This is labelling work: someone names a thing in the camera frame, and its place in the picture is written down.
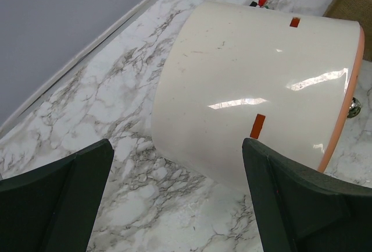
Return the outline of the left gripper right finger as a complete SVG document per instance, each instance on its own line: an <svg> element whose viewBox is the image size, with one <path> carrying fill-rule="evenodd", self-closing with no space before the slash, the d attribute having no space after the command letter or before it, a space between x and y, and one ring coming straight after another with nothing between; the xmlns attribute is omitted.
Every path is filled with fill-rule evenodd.
<svg viewBox="0 0 372 252"><path fill-rule="evenodd" d="M371 251L371 189L297 163L256 139L242 156L264 251Z"/></svg>

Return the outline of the cream cylindrical container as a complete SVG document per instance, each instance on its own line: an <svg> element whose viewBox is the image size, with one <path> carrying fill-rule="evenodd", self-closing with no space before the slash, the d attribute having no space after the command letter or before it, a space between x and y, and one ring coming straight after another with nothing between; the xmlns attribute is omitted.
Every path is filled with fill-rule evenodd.
<svg viewBox="0 0 372 252"><path fill-rule="evenodd" d="M152 110L155 148L243 193L248 137L323 172L363 53L355 21L204 2L164 63Z"/></svg>

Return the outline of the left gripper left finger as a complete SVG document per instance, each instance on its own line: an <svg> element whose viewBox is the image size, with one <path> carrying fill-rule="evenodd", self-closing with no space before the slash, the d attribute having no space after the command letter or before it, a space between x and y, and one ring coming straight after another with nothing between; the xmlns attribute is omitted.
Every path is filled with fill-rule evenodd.
<svg viewBox="0 0 372 252"><path fill-rule="evenodd" d="M1 251L86 251L113 157L103 139L1 180Z"/></svg>

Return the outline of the black capped marker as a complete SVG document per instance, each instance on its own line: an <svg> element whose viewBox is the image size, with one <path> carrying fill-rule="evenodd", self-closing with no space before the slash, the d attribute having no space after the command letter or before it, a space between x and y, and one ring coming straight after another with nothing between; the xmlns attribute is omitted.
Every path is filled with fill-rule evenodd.
<svg viewBox="0 0 372 252"><path fill-rule="evenodd" d="M255 2L255 1L252 1L249 6L258 7L259 4L257 2Z"/></svg>

